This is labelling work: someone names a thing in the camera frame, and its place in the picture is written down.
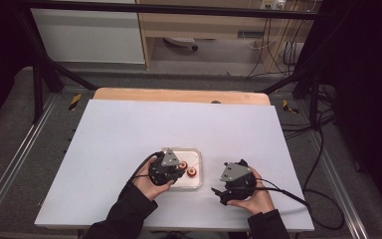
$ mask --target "black pole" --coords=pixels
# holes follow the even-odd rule
[[[99,12],[163,13],[230,17],[280,18],[298,20],[329,20],[334,15],[315,12],[276,11],[247,8],[197,7],[179,5],[97,3],[50,0],[18,0],[17,4],[28,8],[58,9]]]
[[[312,84],[311,84],[311,98],[309,104],[309,122],[311,126],[317,130],[318,122],[317,122],[317,107],[318,107],[318,84],[319,84],[319,72],[316,72],[312,76]]]

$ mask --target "wire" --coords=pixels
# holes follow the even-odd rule
[[[269,30],[268,30],[268,31],[269,31],[269,34],[268,34],[268,45],[267,45],[267,47],[268,47],[268,52],[269,52],[269,55],[272,57],[272,60],[274,61],[274,63],[275,63],[275,65],[276,65],[276,67],[278,68],[278,70],[279,70],[282,74],[285,75],[285,73],[281,71],[281,68],[279,67],[278,62],[276,61],[276,59],[275,59],[274,56],[272,55],[272,52],[271,52],[270,47],[269,47],[269,36],[270,36],[270,30],[271,30],[271,28],[272,28],[272,18],[269,19]]]
[[[308,209],[308,212],[311,212],[311,205],[307,201],[301,199],[300,197],[293,195],[292,193],[290,193],[286,190],[280,189],[280,188],[276,188],[276,187],[229,187],[228,190],[244,190],[244,191],[259,190],[259,191],[281,192],[282,194],[284,194],[284,195],[290,197],[291,199],[299,202],[300,204],[304,205]]]
[[[252,75],[252,76],[250,76],[250,77],[246,77],[246,79],[253,78],[253,77],[257,77],[257,76],[274,75],[274,74],[282,74],[282,72],[259,73],[259,74]]]
[[[267,182],[267,183],[271,184],[273,187],[279,189],[274,183],[272,183],[272,182],[270,182],[270,181],[268,181],[268,180],[266,180],[266,179],[263,179],[263,178],[256,178],[256,180],[261,180],[261,181]]]
[[[248,4],[247,9],[250,8],[250,4],[251,4],[251,0],[249,1],[249,4]],[[266,47],[268,47],[269,45],[271,45],[272,43],[274,43],[274,42],[276,41],[276,39],[281,35],[281,30],[282,30],[282,27],[284,26],[284,21],[285,21],[285,19],[282,19],[281,26],[279,27],[279,32],[278,32],[278,34],[276,35],[276,37],[275,37],[270,43],[268,43],[266,46],[263,46],[263,42],[262,42],[262,47],[260,47],[260,48],[255,48],[255,47],[251,46],[248,42],[247,42],[247,46],[249,46],[251,49],[254,49],[254,50],[261,50],[262,48],[266,48]]]
[[[324,111],[320,114],[319,118],[318,118],[318,133],[320,134],[320,140],[321,140],[321,143],[320,143],[320,150],[318,152],[318,156],[317,158],[315,159],[315,162],[314,162],[314,165],[312,166],[311,168],[311,171],[309,172],[308,174],[308,177],[306,178],[305,180],[305,183],[303,184],[303,187],[302,187],[302,193],[305,195],[307,192],[310,192],[310,193],[315,193],[319,196],[322,196],[326,199],[328,199],[330,202],[332,202],[338,209],[339,211],[339,214],[340,214],[340,223],[339,225],[337,226],[328,226],[328,225],[325,225],[323,223],[321,223],[318,219],[316,219],[315,217],[313,217],[312,213],[311,214],[311,218],[312,218],[312,221],[314,221],[315,223],[317,223],[319,226],[323,227],[323,228],[326,228],[328,230],[340,230],[343,225],[344,225],[344,222],[345,222],[345,218],[344,218],[344,215],[343,215],[343,211],[342,209],[340,208],[340,206],[337,204],[337,202],[335,200],[333,200],[331,197],[325,195],[324,193],[322,192],[319,192],[319,191],[316,191],[316,190],[313,190],[313,189],[308,189],[307,188],[307,185],[309,183],[309,180],[311,179],[315,169],[317,168],[318,166],[318,163],[320,162],[320,159],[321,159],[321,156],[322,156],[322,152],[323,152],[323,149],[324,149],[324,135],[322,133],[322,125],[321,125],[321,118],[323,116],[324,113],[328,112],[330,110],[327,110],[327,111]]]
[[[266,22],[265,22],[265,29],[263,30],[263,37],[262,37],[262,49],[260,51],[260,54],[259,54],[259,59],[257,60],[257,63],[256,65],[253,67],[253,69],[251,70],[251,72],[246,76],[246,79],[248,78],[251,78],[250,75],[253,73],[253,71],[256,69],[256,67],[259,65],[260,63],[260,60],[262,59],[262,54],[263,54],[263,44],[265,43],[265,32],[266,32],[266,27],[268,26],[268,19],[266,18]]]
[[[311,10],[308,10],[308,11],[312,12],[314,10],[314,8],[315,8],[315,4],[316,3],[317,3],[317,0],[314,0],[314,4],[312,5]]]

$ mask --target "plastic container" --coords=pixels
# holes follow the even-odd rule
[[[166,152],[168,147],[163,147],[162,150]],[[180,161],[186,161],[188,168],[194,167],[197,174],[193,177],[188,176],[187,172],[182,175],[172,186],[171,190],[193,190],[197,189],[203,183],[202,173],[202,156],[200,150],[197,148],[187,147],[170,147]]]

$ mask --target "white tabletop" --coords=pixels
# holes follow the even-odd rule
[[[198,148],[203,183],[157,197],[144,229],[248,230],[250,214],[211,191],[223,190],[223,163],[241,158],[303,198],[274,107],[91,100],[35,224],[80,229],[104,220],[137,166],[164,146]],[[303,205],[271,195],[288,231],[313,230]]]

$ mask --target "white wall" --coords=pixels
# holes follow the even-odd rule
[[[133,0],[82,2],[134,3]],[[46,50],[55,61],[144,64],[135,13],[45,9],[32,9],[32,12]]]

